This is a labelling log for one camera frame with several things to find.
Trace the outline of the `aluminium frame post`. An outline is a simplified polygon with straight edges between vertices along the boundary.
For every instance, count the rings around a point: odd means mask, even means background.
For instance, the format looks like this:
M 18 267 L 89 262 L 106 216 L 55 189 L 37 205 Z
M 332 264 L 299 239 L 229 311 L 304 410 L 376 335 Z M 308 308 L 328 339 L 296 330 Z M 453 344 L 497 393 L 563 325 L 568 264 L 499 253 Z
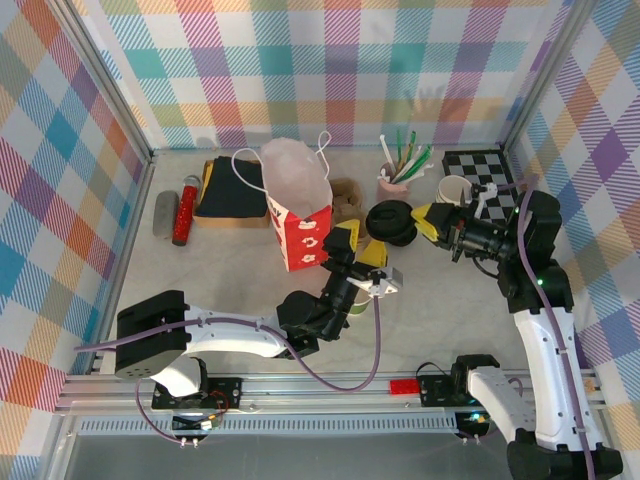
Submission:
M 99 49 L 78 14 L 72 0 L 46 0 L 63 31 L 80 57 L 86 70 L 96 83 L 101 94 L 112 109 L 114 116 L 136 152 L 151 163 L 153 150 L 146 140 L 134 114 L 125 101 L 123 94 L 111 75 Z
M 549 0 L 525 51 L 526 69 L 498 136 L 503 152 L 515 145 L 532 121 L 598 1 Z

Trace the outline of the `green white paper cup stack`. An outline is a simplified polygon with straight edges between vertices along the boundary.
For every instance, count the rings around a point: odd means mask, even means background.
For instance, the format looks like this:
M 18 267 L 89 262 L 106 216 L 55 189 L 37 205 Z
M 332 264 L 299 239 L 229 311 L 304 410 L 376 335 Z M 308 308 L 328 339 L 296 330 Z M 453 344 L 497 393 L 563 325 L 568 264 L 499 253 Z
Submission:
M 439 182 L 436 202 L 465 206 L 471 200 L 471 188 L 472 184 L 466 178 L 447 175 Z

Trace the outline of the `black grey chessboard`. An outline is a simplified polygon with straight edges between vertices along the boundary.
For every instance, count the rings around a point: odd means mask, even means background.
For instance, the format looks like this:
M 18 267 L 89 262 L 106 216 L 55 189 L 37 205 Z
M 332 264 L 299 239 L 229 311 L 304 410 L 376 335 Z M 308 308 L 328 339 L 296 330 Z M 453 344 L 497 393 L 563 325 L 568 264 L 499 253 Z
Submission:
M 501 186 L 514 182 L 511 169 L 500 150 L 446 151 L 442 165 L 446 176 L 460 176 L 472 184 L 484 186 L 494 183 Z M 515 208 L 517 197 L 516 188 L 499 190 L 494 198 L 485 202 L 480 218 L 505 225 Z

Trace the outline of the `aluminium frame rail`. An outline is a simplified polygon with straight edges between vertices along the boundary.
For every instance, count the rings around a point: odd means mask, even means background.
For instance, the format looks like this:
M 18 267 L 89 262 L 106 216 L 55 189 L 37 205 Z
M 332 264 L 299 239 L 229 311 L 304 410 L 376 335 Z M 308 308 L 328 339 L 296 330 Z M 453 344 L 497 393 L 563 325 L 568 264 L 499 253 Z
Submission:
M 470 151 L 470 150 L 500 150 L 504 146 L 500 143 L 462 143 L 462 144 L 433 144 L 436 150 L 444 151 Z M 221 148 L 221 147 L 209 147 L 209 148 L 193 148 L 193 149 L 169 149 L 161 148 L 153 150 L 153 156 L 171 156 L 171 155 L 211 155 L 211 154 L 230 154 L 243 147 Z M 375 145 L 356 145 L 356 146 L 343 146 L 331 144 L 328 147 L 329 151 L 338 150 L 355 150 L 355 151 L 374 151 L 381 150 L 380 144 Z
M 142 214 L 148 197 L 149 189 L 155 171 L 155 158 L 151 156 L 144 164 L 135 203 L 128 219 L 125 236 L 120 255 L 115 263 L 112 279 L 107 290 L 104 312 L 99 317 L 97 325 L 90 337 L 91 343 L 104 341 L 111 331 L 113 320 L 116 316 L 118 301 L 123 289 L 127 269 L 133 252 L 136 236 L 139 230 Z

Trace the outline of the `brown pulp cup carrier stack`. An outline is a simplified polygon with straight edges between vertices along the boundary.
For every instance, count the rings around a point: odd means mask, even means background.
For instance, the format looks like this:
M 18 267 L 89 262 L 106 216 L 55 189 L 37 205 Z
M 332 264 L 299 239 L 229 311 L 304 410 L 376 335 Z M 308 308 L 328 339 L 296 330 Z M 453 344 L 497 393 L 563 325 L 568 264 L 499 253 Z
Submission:
M 349 178 L 337 178 L 329 181 L 332 190 L 332 226 L 348 220 L 358 220 L 360 228 L 358 233 L 358 249 L 363 250 L 371 240 L 365 220 L 368 210 L 363 202 L 363 193 L 360 185 Z

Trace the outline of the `red white paper gift bag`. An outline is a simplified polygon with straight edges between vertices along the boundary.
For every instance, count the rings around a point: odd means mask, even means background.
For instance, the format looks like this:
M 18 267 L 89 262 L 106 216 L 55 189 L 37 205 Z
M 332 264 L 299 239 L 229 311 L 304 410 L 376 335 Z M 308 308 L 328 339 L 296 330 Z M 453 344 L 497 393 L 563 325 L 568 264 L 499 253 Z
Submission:
M 323 241 L 331 229 L 333 194 L 325 149 L 330 142 L 331 134 L 324 130 L 315 148 L 281 137 L 262 145 L 259 151 L 249 149 L 261 166 L 261 187 L 238 173 L 235 157 L 230 161 L 241 182 L 265 195 L 289 272 L 319 265 L 327 258 Z

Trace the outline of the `pink straw holder cup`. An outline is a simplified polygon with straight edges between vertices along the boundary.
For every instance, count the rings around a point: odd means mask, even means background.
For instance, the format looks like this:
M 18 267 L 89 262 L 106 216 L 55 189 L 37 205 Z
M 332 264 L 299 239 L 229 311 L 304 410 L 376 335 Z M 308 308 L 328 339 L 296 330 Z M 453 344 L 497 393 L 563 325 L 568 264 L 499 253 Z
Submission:
M 399 185 L 391 182 L 391 169 L 385 163 L 379 169 L 377 176 L 376 202 L 387 200 L 406 201 L 409 198 L 409 185 Z

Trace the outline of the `red glitter toy microphone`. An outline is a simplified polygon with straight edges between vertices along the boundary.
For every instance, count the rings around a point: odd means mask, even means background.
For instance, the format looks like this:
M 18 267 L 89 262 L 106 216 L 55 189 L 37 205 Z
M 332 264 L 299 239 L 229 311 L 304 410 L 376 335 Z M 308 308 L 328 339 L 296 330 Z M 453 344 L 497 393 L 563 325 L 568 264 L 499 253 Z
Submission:
M 172 235 L 172 244 L 175 246 L 183 247 L 188 242 L 200 188 L 201 180 L 198 176 L 189 175 L 184 179 Z

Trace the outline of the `green paper coffee cup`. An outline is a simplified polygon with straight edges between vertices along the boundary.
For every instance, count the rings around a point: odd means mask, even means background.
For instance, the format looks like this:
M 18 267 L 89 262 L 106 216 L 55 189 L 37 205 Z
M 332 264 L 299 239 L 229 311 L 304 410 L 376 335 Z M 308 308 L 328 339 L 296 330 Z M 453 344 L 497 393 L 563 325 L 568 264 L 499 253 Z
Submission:
M 360 289 L 354 299 L 353 305 L 350 308 L 349 315 L 358 316 L 363 314 L 371 301 L 372 298 L 369 294 L 365 290 Z

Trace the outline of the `wide aluminium base rail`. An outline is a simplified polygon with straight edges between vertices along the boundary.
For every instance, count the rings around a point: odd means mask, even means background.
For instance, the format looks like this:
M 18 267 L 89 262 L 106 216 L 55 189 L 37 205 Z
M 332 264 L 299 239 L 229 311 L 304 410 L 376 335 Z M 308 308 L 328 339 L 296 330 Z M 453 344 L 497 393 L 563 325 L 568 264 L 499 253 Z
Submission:
M 339 393 L 304 372 L 237 373 L 241 380 L 239 413 L 329 414 L 417 413 L 423 409 L 417 394 L 393 395 L 390 382 L 414 378 L 412 371 L 380 372 L 363 390 Z M 114 375 L 71 375 L 55 407 L 56 414 L 134 414 L 135 383 Z

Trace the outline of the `white wrapped straw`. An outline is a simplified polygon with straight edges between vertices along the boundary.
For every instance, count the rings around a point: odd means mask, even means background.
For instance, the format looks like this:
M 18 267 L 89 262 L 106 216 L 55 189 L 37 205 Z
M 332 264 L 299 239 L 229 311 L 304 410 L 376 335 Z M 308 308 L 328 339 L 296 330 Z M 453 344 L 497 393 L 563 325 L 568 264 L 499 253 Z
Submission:
M 400 184 L 416 175 L 423 168 L 427 167 L 427 161 L 431 158 L 432 150 L 427 149 L 414 160 L 411 160 L 394 178 L 394 184 Z

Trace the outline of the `yellow napkin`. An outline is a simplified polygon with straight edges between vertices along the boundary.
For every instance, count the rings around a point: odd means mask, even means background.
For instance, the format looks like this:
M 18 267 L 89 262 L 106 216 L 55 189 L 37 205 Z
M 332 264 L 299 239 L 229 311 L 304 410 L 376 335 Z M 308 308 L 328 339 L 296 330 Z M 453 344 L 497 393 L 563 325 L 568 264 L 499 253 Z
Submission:
M 214 160 L 208 160 L 205 162 L 203 175 L 202 175 L 202 189 L 200 193 L 200 201 L 203 201 L 204 199 L 207 187 L 209 185 L 211 176 L 213 174 L 214 163 L 215 163 Z

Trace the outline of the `green plastic straw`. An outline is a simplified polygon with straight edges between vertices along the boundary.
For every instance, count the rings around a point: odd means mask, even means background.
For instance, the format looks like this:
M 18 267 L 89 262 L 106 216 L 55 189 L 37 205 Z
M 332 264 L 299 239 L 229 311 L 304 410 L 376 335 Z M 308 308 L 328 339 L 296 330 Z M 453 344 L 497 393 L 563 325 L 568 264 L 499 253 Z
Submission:
M 425 149 L 422 151 L 419 157 L 412 161 L 412 163 L 408 166 L 408 168 L 404 171 L 402 175 L 399 176 L 397 180 L 398 183 L 408 180 L 412 176 L 414 176 L 423 165 L 430 159 L 433 151 L 433 147 L 431 145 L 427 145 Z

